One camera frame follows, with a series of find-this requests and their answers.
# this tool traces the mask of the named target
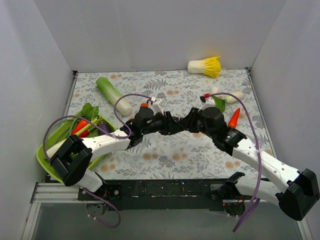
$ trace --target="white wall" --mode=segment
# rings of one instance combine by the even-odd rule
[[[287,0],[252,78],[278,157],[320,183],[320,2]],[[320,203],[306,219],[320,238]]]
[[[73,70],[252,66],[285,0],[34,0]]]
[[[72,72],[32,0],[0,0],[0,239],[20,239],[36,181],[35,154],[63,113]]]

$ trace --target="green basket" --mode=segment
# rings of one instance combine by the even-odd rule
[[[103,121],[105,121],[106,123],[109,124],[110,128],[115,131],[116,127],[110,122],[108,121],[106,118],[104,118],[102,115],[99,114],[99,116],[102,118]],[[67,121],[65,122],[61,127],[59,127],[52,135],[50,135],[48,137],[48,143],[49,145],[53,145],[53,143],[56,141],[56,139],[61,136],[61,133],[68,129],[70,127],[70,125],[72,124],[72,121]],[[100,157],[97,157],[95,159],[93,159],[91,161],[91,164],[89,164],[88,169],[92,169],[94,168],[103,158],[105,157],[105,155],[102,155]],[[44,168],[44,170],[50,174],[52,177],[54,177],[58,182],[62,183],[61,178],[58,176],[57,172],[53,169],[52,166],[50,166],[50,163],[47,161],[46,157],[45,157],[45,153],[43,150],[43,145],[41,144],[38,148],[38,150],[36,151],[36,159],[38,160],[38,162],[40,163],[40,165]]]

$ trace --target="red pepper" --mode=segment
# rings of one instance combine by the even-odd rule
[[[90,134],[89,130],[85,130],[83,133],[81,133],[79,135],[79,138],[85,138],[86,136],[88,136]]]
[[[228,126],[231,127],[231,128],[236,128],[237,127],[237,123],[238,123],[238,118],[239,118],[239,115],[240,115],[240,108],[238,108],[232,118],[230,119],[229,123],[228,123]]]

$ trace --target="floral tablecloth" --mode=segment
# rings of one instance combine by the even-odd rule
[[[77,113],[85,103],[98,105],[99,112],[119,128],[121,124],[113,114],[113,106],[96,88],[99,77],[107,77],[122,94],[142,93],[157,98],[166,97],[168,102],[163,109],[178,117],[187,115],[191,107],[200,108],[199,96],[208,93],[213,86],[219,87],[222,92],[242,91],[245,93],[243,102],[252,118],[261,148],[272,154],[245,70],[222,70],[217,78],[189,74],[186,70],[79,73],[68,113]],[[126,121],[133,118],[140,104],[145,102],[145,99],[136,96],[128,97],[127,100],[133,112],[124,117]],[[238,102],[226,106],[226,122],[240,107]],[[237,128],[254,141],[242,107]],[[105,179],[229,178],[236,171],[257,175],[255,169],[246,163],[218,150],[207,136],[189,132],[172,136],[159,133],[146,135],[136,147],[107,155],[93,171]]]

